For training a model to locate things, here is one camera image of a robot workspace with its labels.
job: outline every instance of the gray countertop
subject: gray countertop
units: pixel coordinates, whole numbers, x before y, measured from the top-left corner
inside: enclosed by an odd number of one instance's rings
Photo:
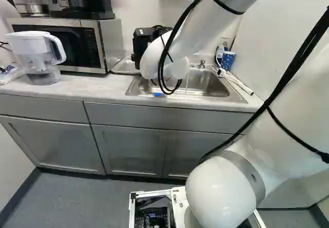
[[[104,77],[81,75],[62,75],[62,80],[49,86],[35,86],[20,78],[0,86],[1,94],[17,96],[61,99],[71,101],[131,104],[144,106],[177,107],[206,110],[255,112],[263,103],[255,94],[248,95],[237,85],[232,86],[243,96],[248,104],[233,102],[204,101],[198,97],[186,100],[172,97],[138,97],[126,96],[125,93],[133,76],[108,74]]]

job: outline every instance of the blue cup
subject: blue cup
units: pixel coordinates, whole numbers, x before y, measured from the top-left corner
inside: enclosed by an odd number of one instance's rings
[[[224,70],[229,71],[235,60],[235,52],[225,51],[223,53],[221,66]]]

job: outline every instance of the cabinet door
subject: cabinet door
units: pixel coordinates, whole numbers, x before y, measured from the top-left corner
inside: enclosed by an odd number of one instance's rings
[[[105,174],[89,125],[6,116],[0,122],[38,167]]]
[[[163,177],[187,178],[206,152],[220,145],[230,136],[229,134],[168,131]]]
[[[93,125],[108,174],[160,177],[165,147],[165,131]]]

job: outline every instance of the sink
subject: sink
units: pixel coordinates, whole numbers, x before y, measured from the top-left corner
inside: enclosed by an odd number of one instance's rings
[[[173,89],[176,79],[166,79],[168,88]],[[157,81],[135,77],[126,95],[167,99],[213,100],[247,103],[225,79],[219,79],[212,67],[190,68],[190,73],[183,79],[181,86],[170,96],[162,93]]]

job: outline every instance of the gray carpet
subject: gray carpet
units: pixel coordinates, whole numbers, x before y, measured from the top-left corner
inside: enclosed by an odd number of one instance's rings
[[[4,228],[128,228],[129,193],[174,185],[43,173]],[[262,211],[267,228],[319,228],[308,211]]]

